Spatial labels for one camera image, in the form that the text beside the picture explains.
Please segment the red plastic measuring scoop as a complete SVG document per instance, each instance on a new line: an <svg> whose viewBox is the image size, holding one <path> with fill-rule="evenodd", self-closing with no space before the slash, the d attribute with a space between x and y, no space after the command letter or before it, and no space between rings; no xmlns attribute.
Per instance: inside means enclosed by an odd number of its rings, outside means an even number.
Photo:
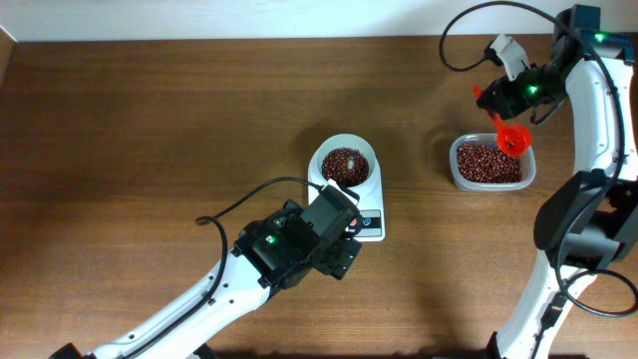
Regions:
<svg viewBox="0 0 638 359"><path fill-rule="evenodd" d="M498 148L509 157L524 155L532 144L529 129L523 125L507 125L499 114L490 110L485 112L496 128Z"/></svg>

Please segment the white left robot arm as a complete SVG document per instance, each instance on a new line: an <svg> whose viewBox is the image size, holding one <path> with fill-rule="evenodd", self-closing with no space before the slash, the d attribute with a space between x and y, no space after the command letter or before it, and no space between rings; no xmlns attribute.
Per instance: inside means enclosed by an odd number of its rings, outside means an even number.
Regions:
<svg viewBox="0 0 638 359"><path fill-rule="evenodd" d="M341 279L362 245L363 224L349 199L285 202L248 224L219 263L191 289L129 333L87 354L68 343L56 358L205 358L205 343L221 329L296 286L310 271Z"/></svg>

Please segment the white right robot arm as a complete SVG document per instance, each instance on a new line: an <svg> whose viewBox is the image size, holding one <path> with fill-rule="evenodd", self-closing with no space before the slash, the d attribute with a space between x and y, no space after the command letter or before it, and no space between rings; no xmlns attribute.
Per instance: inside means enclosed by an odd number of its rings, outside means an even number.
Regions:
<svg viewBox="0 0 638 359"><path fill-rule="evenodd" d="M516 309L494 332L484 358L545 358L569 310L621 318L637 311L597 309L579 295L637 241L637 150L629 86L636 61L625 35L600 29L597 7L575 5L553 17L551 61L503 60L506 76L476 90L477 105L508 120L527 109L569 101L574 119L572 177L540 208L534 271Z"/></svg>

